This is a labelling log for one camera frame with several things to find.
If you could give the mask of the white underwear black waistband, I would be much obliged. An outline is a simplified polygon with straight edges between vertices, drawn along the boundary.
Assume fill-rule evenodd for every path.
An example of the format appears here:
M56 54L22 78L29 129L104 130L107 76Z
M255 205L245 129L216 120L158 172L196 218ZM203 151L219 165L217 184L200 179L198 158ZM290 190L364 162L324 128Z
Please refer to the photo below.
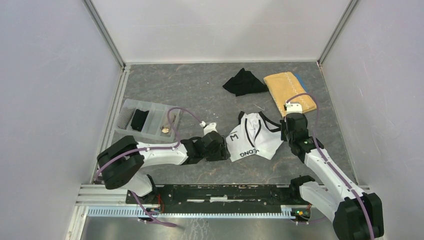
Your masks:
M232 162L257 155L271 160L283 143L282 126L271 121L263 112L238 115L238 125L225 138Z

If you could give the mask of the clear plastic organizer box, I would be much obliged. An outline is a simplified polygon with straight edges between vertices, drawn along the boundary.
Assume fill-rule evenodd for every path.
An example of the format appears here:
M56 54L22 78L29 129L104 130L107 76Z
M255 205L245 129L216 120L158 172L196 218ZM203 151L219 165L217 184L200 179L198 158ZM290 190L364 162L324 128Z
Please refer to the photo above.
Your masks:
M180 121L180 109L173 109L171 105L165 105L160 103L153 103L147 101L140 101L134 99L126 99L122 105L127 108L135 108L142 111L149 111L146 122L141 131L135 131L131 128L131 121L127 127L127 129L118 129L116 124L118 120L118 116L115 117L113 123L113 130L117 134L121 135L131 135L136 138L149 139L153 141L160 141L165 143L172 143L175 140L175 133L173 130L169 134L164 134L161 132L161 126L169 124L168 119L171 120L174 127L178 126Z

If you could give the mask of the black underwear beige waistband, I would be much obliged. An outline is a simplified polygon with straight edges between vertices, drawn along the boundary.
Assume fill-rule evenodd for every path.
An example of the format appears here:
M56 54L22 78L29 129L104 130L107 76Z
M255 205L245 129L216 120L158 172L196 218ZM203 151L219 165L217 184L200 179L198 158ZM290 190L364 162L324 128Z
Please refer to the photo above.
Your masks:
M134 131L138 131L138 132L142 131L144 124L147 120L147 117L149 115L149 112L150 112L149 110L146 110L146 111L143 111L140 109L135 110L131 120L131 124L130 124L131 128Z

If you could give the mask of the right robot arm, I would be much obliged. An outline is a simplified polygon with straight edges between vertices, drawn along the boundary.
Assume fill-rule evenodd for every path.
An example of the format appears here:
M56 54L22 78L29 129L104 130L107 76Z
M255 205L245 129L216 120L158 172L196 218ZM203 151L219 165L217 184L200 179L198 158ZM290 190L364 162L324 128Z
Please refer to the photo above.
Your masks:
M303 113L289 113L281 120L281 138L291 152L311 169L323 185L309 176L290 182L289 199L295 204L312 204L332 223L340 240L374 240L384 236L383 205L380 197L366 193L350 180L331 159L322 143L310 135Z

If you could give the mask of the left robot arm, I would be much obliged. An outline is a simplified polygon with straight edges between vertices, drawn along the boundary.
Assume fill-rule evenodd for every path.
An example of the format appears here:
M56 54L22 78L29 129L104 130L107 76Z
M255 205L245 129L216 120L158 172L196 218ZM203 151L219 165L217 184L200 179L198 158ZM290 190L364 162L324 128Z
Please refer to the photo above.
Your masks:
M145 204L151 204L157 198L156 185L149 174L140 173L141 168L194 165L201 160L215 162L229 158L226 140L216 131L167 144L136 141L129 135L97 156L96 176L102 178L107 190L125 189Z

